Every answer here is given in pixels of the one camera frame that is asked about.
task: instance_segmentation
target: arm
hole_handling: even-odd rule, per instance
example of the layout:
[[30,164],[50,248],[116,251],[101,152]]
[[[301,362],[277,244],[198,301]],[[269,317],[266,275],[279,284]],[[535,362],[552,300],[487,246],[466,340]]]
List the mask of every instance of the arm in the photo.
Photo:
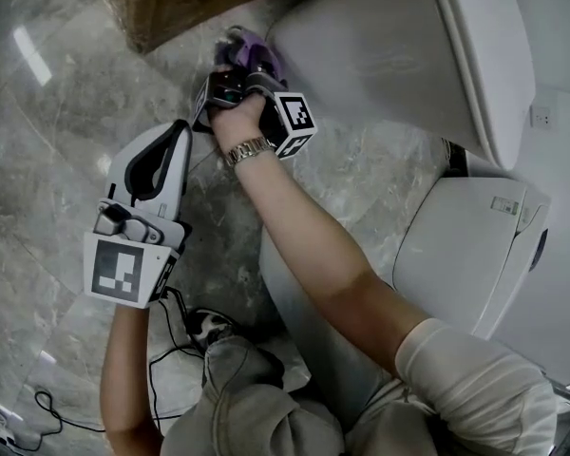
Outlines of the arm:
[[[250,97],[214,118],[222,151],[260,136],[263,105]],[[287,266],[337,330],[409,384],[466,444],[546,454],[555,398],[539,370],[503,347],[428,320],[382,282],[352,237],[275,154],[246,159],[235,172]]]
[[107,343],[100,399],[105,435],[117,456],[161,452],[148,399],[148,317],[148,310],[117,306]]
[[[220,112],[213,129],[223,152],[261,137],[264,99],[253,95]],[[287,174],[275,154],[240,162],[235,172],[277,250],[323,316],[391,373],[407,334],[427,316],[373,271],[347,231]]]

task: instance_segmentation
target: black cable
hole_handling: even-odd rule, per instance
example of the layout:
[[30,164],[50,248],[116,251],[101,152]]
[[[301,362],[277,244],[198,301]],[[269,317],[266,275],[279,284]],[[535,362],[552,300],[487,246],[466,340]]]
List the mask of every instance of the black cable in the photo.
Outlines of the black cable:
[[[48,399],[47,407],[40,402],[40,395],[44,395]],[[40,439],[38,440],[38,444],[36,445],[36,447],[22,447],[16,444],[14,441],[10,443],[13,447],[16,447],[17,449],[21,449],[22,451],[27,451],[27,452],[37,452],[42,446],[42,443],[47,436],[54,436],[55,434],[60,434],[64,430],[64,424],[67,424],[68,426],[73,426],[75,428],[90,430],[91,432],[98,432],[98,433],[105,432],[105,429],[82,426],[81,424],[77,424],[75,422],[68,421],[68,419],[64,419],[61,416],[61,414],[53,408],[53,396],[46,390],[38,390],[36,393],[34,393],[34,400],[42,410],[45,410],[55,419],[57,419],[57,421],[59,421],[59,427],[54,430],[50,430],[48,432],[41,432]]]
[[[180,314],[181,314],[181,320],[183,322],[184,328],[186,328],[187,330],[187,315],[188,315],[188,310],[186,308],[186,305],[183,302],[183,298],[181,297],[181,293],[180,291],[173,289],[173,288],[166,288],[167,294],[173,294],[174,297],[176,298],[176,301],[178,303],[178,308],[180,309]],[[176,340],[175,340],[175,336],[173,334],[173,330],[171,327],[171,320],[169,318],[169,312],[167,310],[167,307],[164,305],[164,303],[162,301],[159,301],[159,303],[161,304],[163,310],[164,310],[164,315],[165,315],[165,319],[166,319],[166,323],[167,323],[167,329],[169,330],[169,336],[171,337],[171,341],[173,342],[174,348],[171,348],[170,350],[166,351],[165,353],[163,353],[162,355],[160,355],[158,358],[151,360],[150,363],[148,364],[148,371],[149,371],[149,383],[150,383],[150,388],[152,389],[152,394],[154,396],[154,401],[153,401],[153,408],[154,408],[154,420],[157,422],[157,426],[159,428],[159,430],[161,430],[161,421],[166,421],[169,419],[178,419],[182,416],[182,414],[177,414],[177,415],[166,415],[166,416],[161,416],[159,417],[158,414],[158,410],[157,410],[157,402],[158,402],[158,395],[156,393],[156,389],[154,387],[154,379],[152,376],[152,367],[154,365],[156,365],[157,363],[160,363],[162,360],[164,360],[167,356],[169,356],[171,353],[173,352],[182,352],[184,354],[187,354],[188,356],[195,356],[199,359],[204,359],[204,357],[201,354],[198,354],[197,352],[188,352],[186,350],[193,350],[194,347],[192,345],[181,345],[178,346]],[[40,396],[45,396],[48,399],[48,405],[45,406],[43,405],[43,403],[41,402]],[[21,449],[22,451],[27,451],[27,452],[37,452],[40,447],[42,446],[42,443],[44,442],[44,439],[48,436],[54,436],[57,434],[60,434],[61,432],[63,432],[64,430],[64,425],[67,426],[72,426],[74,428],[79,428],[79,429],[83,429],[83,430],[88,430],[91,432],[96,432],[96,433],[105,433],[105,429],[101,428],[96,428],[96,427],[89,427],[89,426],[83,426],[82,424],[78,424],[76,422],[70,421],[64,417],[62,417],[62,415],[57,411],[57,409],[55,409],[53,407],[53,396],[50,392],[46,391],[46,390],[38,390],[36,391],[36,393],[34,393],[34,400],[36,401],[36,404],[44,411],[48,412],[50,415],[52,415],[55,419],[57,419],[57,421],[59,422],[59,427],[54,429],[54,430],[50,430],[47,432],[41,432],[40,433],[40,439],[38,440],[38,443],[36,445],[36,447],[22,447],[17,445],[14,441],[10,443],[11,446],[16,447],[17,449]]]
[[[182,303],[182,309],[181,309],[182,320],[184,320],[184,319],[187,320],[188,311],[185,307],[185,304],[183,304],[183,300],[178,297],[178,295],[181,295],[180,291],[177,291],[176,289],[171,289],[170,287],[168,287],[166,289],[168,289],[167,295],[173,294],[174,297],[178,300],[178,306],[180,305],[180,302]],[[165,317],[166,322],[167,322],[167,329],[169,330],[169,336],[171,337],[171,341],[173,342],[173,348],[171,350],[166,351],[164,354],[162,354],[158,358],[150,361],[150,363],[148,365],[148,381],[150,384],[150,389],[152,390],[152,397],[153,397],[152,408],[154,409],[156,425],[159,428],[159,431],[162,432],[161,418],[159,417],[159,410],[158,410],[158,399],[159,399],[159,397],[158,397],[158,394],[156,393],[156,389],[154,388],[154,377],[152,374],[152,367],[154,365],[156,365],[157,363],[161,362],[164,358],[166,358],[169,354],[171,354],[173,352],[182,352],[184,354],[187,354],[188,356],[196,356],[197,358],[200,358],[201,360],[204,359],[204,357],[198,353],[191,353],[191,352],[186,351],[189,349],[194,349],[194,347],[192,345],[178,346],[178,343],[175,340],[175,336],[173,335],[173,330],[171,328],[171,320],[169,319],[169,311],[167,310],[167,307],[164,305],[164,302],[162,302],[162,300],[159,301],[159,304],[161,304],[161,307],[164,310],[164,317]]]
[[183,327],[186,329],[186,333],[188,334],[188,339],[190,340],[190,344],[194,347],[194,349],[199,352],[200,354],[205,354],[205,349],[200,345],[197,341],[197,338],[192,335],[192,331],[188,325],[188,310],[186,308],[185,302],[183,302],[183,296],[181,292],[173,287],[165,287],[164,288],[167,294],[172,294],[175,297],[176,302],[178,303],[178,308],[180,309],[180,316],[181,316],[181,323]]

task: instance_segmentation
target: white sleeve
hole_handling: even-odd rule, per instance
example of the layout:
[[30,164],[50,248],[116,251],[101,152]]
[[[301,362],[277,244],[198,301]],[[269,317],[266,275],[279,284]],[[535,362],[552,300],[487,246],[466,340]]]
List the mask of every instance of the white sleeve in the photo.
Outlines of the white sleeve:
[[551,384],[507,348],[428,319],[404,340],[395,365],[459,438],[523,456],[549,454],[557,422]]

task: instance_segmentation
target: purple cleaning tool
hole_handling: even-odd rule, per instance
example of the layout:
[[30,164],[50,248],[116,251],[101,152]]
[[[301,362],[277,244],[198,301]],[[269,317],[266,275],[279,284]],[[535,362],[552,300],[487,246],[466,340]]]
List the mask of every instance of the purple cleaning tool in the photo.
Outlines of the purple cleaning tool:
[[233,65],[249,72],[267,72],[277,81],[283,79],[280,62],[261,37],[241,26],[230,28],[228,37],[233,41],[228,53]]

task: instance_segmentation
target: hand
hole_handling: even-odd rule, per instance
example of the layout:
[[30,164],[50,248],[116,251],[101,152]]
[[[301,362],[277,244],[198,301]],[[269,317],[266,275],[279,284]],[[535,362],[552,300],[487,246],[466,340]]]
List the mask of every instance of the hand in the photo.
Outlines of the hand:
[[258,125],[265,104],[266,99],[254,93],[236,108],[212,110],[209,115],[211,126],[224,154],[245,141],[262,136]]

